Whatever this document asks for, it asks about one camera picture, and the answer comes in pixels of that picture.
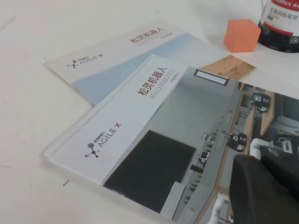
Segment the white surface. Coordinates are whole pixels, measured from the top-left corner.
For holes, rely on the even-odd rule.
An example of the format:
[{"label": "white surface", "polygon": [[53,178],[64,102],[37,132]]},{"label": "white surface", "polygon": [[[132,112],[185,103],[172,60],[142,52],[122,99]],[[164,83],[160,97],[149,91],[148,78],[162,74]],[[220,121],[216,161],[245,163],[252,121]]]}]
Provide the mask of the white surface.
[{"label": "white surface", "polygon": [[[43,63],[162,18],[223,50],[229,19],[258,22],[260,0],[1,0],[0,223],[167,223],[41,165],[40,153],[91,106]],[[298,86],[298,54],[234,54]]]},{"label": "white surface", "polygon": [[262,153],[259,149],[251,148],[249,154],[256,157],[258,160],[261,160]]}]

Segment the orange cube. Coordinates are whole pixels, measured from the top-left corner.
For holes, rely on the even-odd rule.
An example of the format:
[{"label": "orange cube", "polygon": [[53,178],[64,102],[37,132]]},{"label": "orange cube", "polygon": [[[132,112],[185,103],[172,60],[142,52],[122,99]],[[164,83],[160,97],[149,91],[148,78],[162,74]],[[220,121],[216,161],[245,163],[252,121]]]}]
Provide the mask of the orange cube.
[{"label": "orange cube", "polygon": [[252,20],[230,20],[224,44],[232,53],[252,52],[261,29]]}]

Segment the brochure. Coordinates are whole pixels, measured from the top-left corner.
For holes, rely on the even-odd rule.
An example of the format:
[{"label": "brochure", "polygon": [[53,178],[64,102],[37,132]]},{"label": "brochure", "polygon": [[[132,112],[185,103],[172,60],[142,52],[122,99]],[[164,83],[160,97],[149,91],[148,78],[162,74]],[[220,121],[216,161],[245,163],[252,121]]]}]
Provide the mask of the brochure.
[{"label": "brochure", "polygon": [[49,60],[46,65],[97,105],[152,54],[255,86],[269,82],[269,86],[280,86],[280,80],[229,51],[218,50],[163,20]]},{"label": "brochure", "polygon": [[297,174],[299,101],[205,70],[150,55],[45,159],[180,224],[209,222],[237,154]]}]

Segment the jar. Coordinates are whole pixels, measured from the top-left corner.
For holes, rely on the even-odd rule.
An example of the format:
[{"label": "jar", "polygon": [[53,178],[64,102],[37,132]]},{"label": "jar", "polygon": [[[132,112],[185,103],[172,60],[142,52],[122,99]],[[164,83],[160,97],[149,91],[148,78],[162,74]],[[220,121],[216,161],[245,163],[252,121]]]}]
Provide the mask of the jar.
[{"label": "jar", "polygon": [[299,52],[299,0],[267,0],[258,41],[271,49]]}]

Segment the black rectangle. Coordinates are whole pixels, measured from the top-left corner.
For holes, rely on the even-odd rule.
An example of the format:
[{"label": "black rectangle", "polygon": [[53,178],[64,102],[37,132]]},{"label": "black rectangle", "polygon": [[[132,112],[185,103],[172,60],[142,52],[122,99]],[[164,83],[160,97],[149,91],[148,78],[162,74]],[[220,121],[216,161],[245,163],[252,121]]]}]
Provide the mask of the black rectangle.
[{"label": "black rectangle", "polygon": [[195,148],[148,131],[104,187],[160,213],[174,182],[181,182]]},{"label": "black rectangle", "polygon": [[200,154],[200,158],[201,159],[206,159],[208,155],[209,155],[208,152],[202,151],[201,154]]}]

